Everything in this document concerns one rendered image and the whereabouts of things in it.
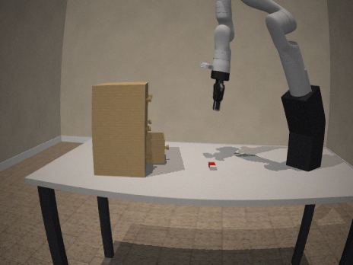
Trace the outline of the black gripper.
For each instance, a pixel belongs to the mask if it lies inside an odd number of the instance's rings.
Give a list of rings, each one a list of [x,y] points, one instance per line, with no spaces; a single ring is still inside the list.
[[[213,110],[219,111],[221,106],[221,101],[224,96],[224,81],[229,81],[230,73],[227,72],[219,72],[219,71],[211,71],[211,78],[216,80],[213,89]],[[220,86],[219,86],[220,85]],[[223,85],[223,86],[222,86]]]

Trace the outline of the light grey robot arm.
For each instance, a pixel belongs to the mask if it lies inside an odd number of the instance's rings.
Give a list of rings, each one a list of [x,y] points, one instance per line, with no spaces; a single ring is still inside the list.
[[[241,1],[252,8],[269,13],[266,16],[266,26],[278,50],[291,95],[301,97],[310,93],[312,91],[310,80],[304,66],[300,47],[297,42],[287,41],[285,37],[285,34],[289,34],[297,28],[296,20],[292,14],[273,0]],[[212,65],[201,62],[200,66],[213,71],[230,73],[230,42],[234,39],[231,0],[217,0],[215,11],[218,26],[214,33],[214,60]]]

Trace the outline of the tan wooden chest of drawers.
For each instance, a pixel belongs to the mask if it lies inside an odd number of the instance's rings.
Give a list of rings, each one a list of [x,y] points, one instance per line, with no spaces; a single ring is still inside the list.
[[[145,86],[148,83],[116,83],[92,85],[94,175],[145,177]]]

